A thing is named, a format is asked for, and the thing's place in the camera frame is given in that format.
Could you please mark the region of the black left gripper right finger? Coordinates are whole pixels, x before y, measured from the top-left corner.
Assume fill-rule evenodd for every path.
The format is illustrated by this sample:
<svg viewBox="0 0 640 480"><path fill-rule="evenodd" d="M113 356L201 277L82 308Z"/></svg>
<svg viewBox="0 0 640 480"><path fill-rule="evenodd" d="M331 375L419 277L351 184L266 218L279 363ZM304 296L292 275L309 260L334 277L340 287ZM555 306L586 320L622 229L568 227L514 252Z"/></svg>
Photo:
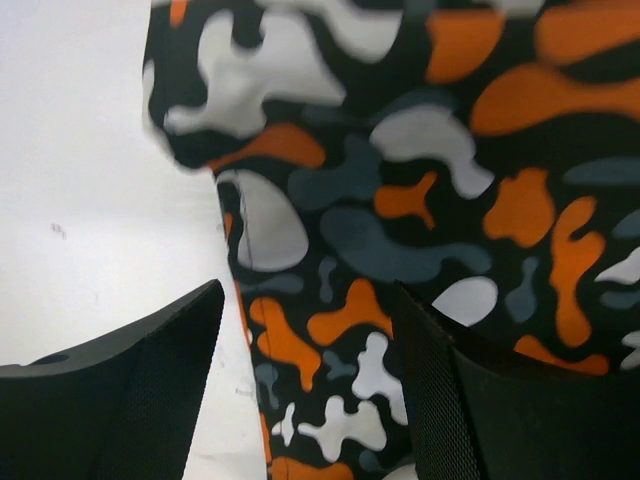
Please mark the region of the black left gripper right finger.
<svg viewBox="0 0 640 480"><path fill-rule="evenodd" d="M487 340L397 284L391 315L421 479L635 479L639 373L594 376Z"/></svg>

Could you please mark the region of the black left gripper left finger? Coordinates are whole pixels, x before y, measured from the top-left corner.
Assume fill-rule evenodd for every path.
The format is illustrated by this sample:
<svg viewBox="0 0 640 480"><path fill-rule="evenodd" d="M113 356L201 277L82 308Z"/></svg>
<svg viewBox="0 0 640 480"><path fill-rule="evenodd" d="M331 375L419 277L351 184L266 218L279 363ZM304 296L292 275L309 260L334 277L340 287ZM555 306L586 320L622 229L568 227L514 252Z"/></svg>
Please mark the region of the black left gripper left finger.
<svg viewBox="0 0 640 480"><path fill-rule="evenodd" d="M212 280L91 341L2 366L2 478L182 478L223 307Z"/></svg>

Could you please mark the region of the orange camouflage shorts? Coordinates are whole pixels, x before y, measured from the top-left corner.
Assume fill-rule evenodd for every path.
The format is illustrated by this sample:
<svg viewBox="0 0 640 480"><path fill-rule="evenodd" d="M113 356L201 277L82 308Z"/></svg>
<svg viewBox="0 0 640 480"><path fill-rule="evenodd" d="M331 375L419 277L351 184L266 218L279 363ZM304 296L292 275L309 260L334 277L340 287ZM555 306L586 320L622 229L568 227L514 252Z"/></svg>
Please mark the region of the orange camouflage shorts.
<svg viewBox="0 0 640 480"><path fill-rule="evenodd" d="M145 120L214 176L269 479L418 476L397 284L639 373L635 1L155 1Z"/></svg>

